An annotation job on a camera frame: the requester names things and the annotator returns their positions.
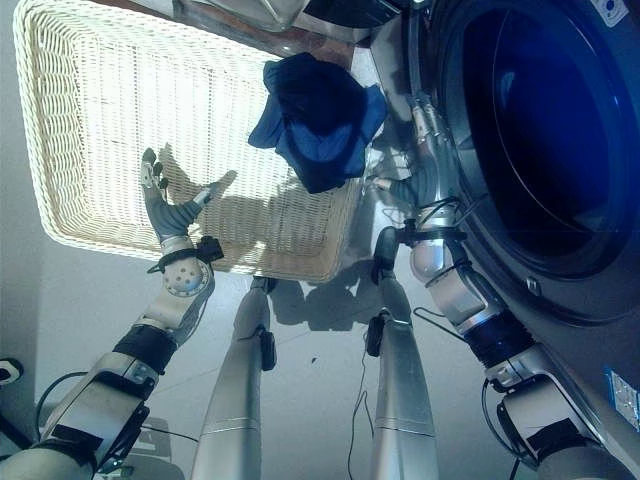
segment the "silver metal tube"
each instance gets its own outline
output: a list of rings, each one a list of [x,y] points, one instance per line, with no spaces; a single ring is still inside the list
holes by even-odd
[[[459,190],[455,170],[456,151],[444,119],[427,98],[422,99],[422,110],[427,127],[425,141],[434,158],[438,178],[438,188],[433,200],[442,200],[456,195]]]
[[[395,279],[395,276],[390,276],[389,273],[384,273],[384,276],[380,280],[379,290],[382,296],[382,303],[385,309],[389,311],[391,316],[399,322],[411,323],[411,306],[407,299],[407,294],[404,292],[402,285]]]
[[[259,327],[269,328],[265,291],[254,281],[244,296],[211,395],[192,480],[258,480],[261,466]]]
[[[410,323],[389,318],[380,348],[374,480],[438,478],[427,384]]]

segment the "black strap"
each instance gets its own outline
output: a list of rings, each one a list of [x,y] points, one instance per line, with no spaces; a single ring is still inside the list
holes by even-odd
[[[176,252],[164,255],[158,263],[147,270],[147,273],[164,273],[167,265],[183,260],[185,258],[196,257],[204,263],[211,263],[224,257],[222,246],[217,238],[204,236],[200,239],[197,248],[185,248]]]
[[[411,240],[466,240],[467,234],[455,227],[433,228],[424,232],[412,232]]]

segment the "washing machine drum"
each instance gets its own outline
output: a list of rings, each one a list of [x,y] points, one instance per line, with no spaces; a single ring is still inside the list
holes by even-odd
[[[639,17],[621,0],[440,0],[428,45],[464,196],[488,194],[466,228],[476,261],[560,321],[637,315]]]

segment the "label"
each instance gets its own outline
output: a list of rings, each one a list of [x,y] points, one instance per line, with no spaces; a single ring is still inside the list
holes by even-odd
[[[591,0],[591,3],[609,28],[615,27],[629,13],[623,0]]]
[[[612,406],[627,422],[640,432],[640,396],[638,391],[629,385],[613,370],[607,370],[609,394]]]

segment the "black joint cover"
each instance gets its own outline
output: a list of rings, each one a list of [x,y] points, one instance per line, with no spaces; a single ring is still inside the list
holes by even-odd
[[[568,418],[547,425],[527,441],[538,452],[540,462],[565,448],[583,447],[587,444],[587,439],[580,435],[576,426]]]
[[[196,256],[204,263],[211,263],[223,258],[224,252],[217,238],[206,235],[198,243]]]
[[[371,280],[378,284],[380,272],[382,270],[393,270],[398,254],[398,232],[393,227],[385,227],[378,235],[376,249],[373,254],[373,268],[371,270]]]
[[[495,315],[464,334],[471,350],[486,368],[533,346],[531,334],[510,310]]]
[[[150,325],[139,325],[132,327],[113,351],[137,358],[163,375],[177,348],[166,332]]]

